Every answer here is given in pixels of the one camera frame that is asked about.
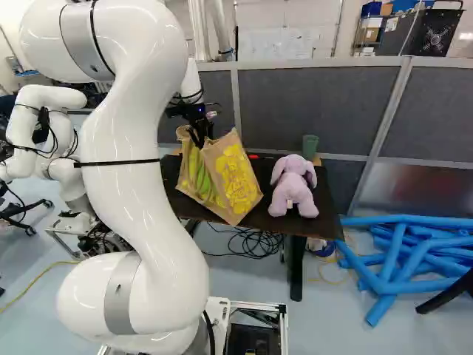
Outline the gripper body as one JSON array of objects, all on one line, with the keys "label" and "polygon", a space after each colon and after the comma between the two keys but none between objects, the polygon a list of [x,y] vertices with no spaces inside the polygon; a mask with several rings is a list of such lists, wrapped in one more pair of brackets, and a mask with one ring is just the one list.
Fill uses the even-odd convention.
[{"label": "gripper body", "polygon": [[205,104],[178,104],[166,107],[168,118],[181,117],[190,126],[206,125],[208,121],[217,117],[220,111],[217,109],[207,110]]}]

